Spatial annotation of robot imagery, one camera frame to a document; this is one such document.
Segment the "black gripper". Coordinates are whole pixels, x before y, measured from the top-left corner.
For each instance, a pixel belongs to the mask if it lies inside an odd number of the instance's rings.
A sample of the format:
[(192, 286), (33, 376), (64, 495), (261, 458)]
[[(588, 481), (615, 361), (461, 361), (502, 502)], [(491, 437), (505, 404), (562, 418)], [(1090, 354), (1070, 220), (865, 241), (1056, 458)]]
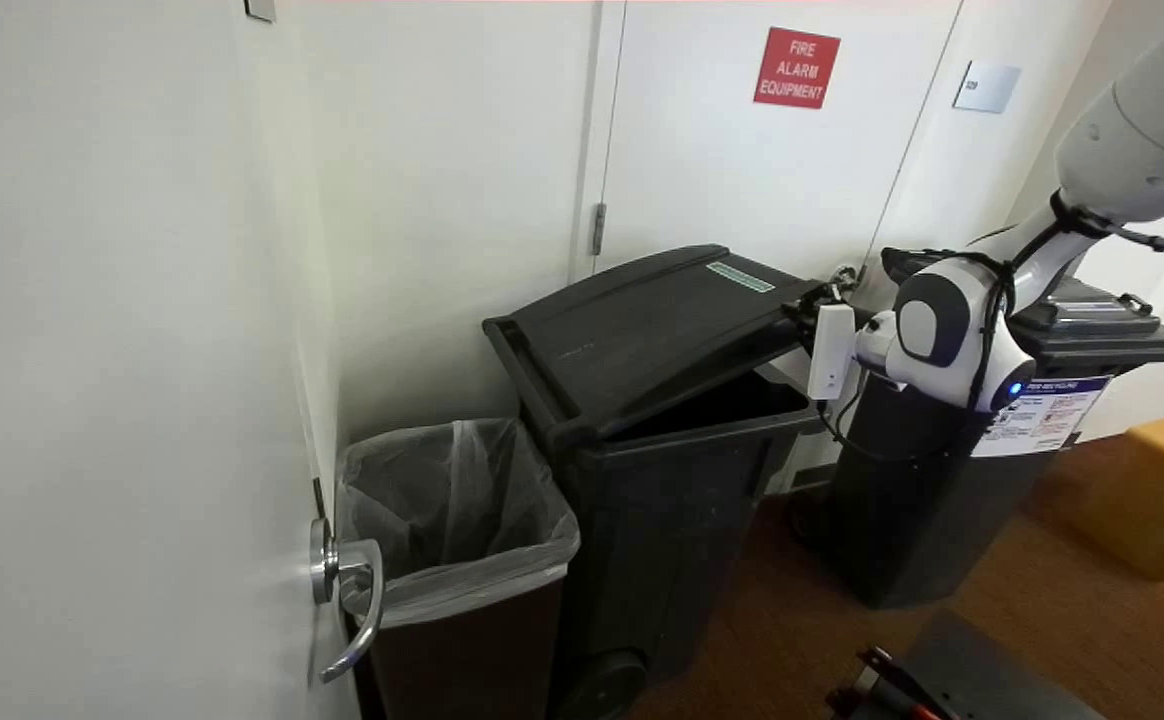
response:
[(828, 278), (828, 295), (836, 305), (847, 305), (855, 294), (865, 287), (865, 268), (861, 263), (844, 263)]

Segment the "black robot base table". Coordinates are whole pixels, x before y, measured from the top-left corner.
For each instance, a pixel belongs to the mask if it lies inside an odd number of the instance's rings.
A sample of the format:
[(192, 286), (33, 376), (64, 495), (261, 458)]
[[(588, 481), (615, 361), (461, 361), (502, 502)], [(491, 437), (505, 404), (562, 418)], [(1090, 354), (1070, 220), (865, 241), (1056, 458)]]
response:
[[(1090, 701), (1033, 673), (959, 617), (938, 617), (903, 653), (887, 655), (922, 678), (965, 720), (1103, 720)], [(851, 709), (844, 720), (929, 716), (899, 687), (865, 670), (851, 685)]]

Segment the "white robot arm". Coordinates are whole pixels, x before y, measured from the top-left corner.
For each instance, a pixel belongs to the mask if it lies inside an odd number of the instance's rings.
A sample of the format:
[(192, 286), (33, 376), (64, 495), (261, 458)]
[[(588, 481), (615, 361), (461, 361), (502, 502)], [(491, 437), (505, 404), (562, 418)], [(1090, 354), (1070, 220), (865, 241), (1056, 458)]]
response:
[(867, 322), (844, 305), (815, 314), (812, 397), (836, 401), (865, 365), (929, 401), (999, 411), (1038, 376), (1009, 322), (1107, 238), (1164, 252), (1152, 220), (1164, 220), (1164, 39), (1066, 131), (1056, 193), (1033, 220), (957, 252), (924, 252)]

